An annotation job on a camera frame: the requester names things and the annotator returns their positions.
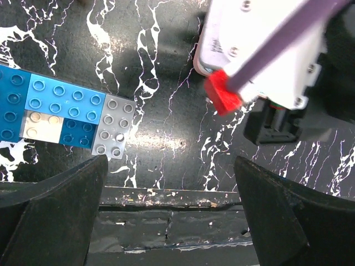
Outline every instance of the blue lego brick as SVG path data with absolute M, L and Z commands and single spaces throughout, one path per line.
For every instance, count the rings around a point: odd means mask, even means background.
M 31 73 L 0 65 L 0 140 L 18 142 Z
M 97 125 L 104 102 L 104 93 L 32 74 L 25 109 Z
M 59 143 L 79 148 L 91 148 L 96 125 L 64 118 Z

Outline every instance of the light blue lego brick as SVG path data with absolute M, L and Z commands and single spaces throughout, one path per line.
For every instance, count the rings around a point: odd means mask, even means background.
M 94 140 L 95 130 L 94 124 L 65 118 L 59 143 L 89 149 Z
M 32 74 L 25 109 L 97 125 L 104 102 L 104 93 Z
M 31 73 L 0 65 L 0 140 L 18 142 Z

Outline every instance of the lego structure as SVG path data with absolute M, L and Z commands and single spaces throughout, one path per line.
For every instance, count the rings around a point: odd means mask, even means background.
M 135 101 L 0 65 L 0 141 L 21 138 L 121 159 Z

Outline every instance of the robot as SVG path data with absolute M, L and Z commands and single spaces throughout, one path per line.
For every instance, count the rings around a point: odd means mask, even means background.
M 244 129 L 255 145 L 327 141 L 355 123 L 355 4 L 212 0 L 194 68 L 220 115 L 263 99 Z

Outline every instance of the purple strap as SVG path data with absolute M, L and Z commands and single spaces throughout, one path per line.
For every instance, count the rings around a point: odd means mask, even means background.
M 250 79 L 272 62 L 310 26 L 320 19 L 331 18 L 349 2 L 350 0 L 309 0 L 240 71 L 229 78 L 228 91 L 238 93 Z

